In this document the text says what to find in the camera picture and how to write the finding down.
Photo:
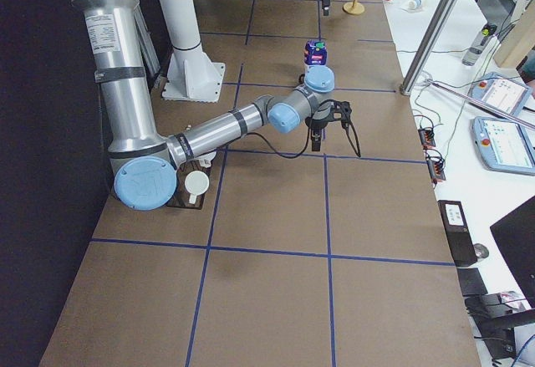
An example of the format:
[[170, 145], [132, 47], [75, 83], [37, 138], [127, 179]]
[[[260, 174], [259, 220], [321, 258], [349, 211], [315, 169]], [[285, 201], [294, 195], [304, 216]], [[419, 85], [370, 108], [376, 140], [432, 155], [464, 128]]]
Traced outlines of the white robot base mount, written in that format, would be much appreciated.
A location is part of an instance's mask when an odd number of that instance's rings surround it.
[[173, 54], [164, 99], [216, 103], [226, 65], [204, 52], [193, 0], [160, 0]]

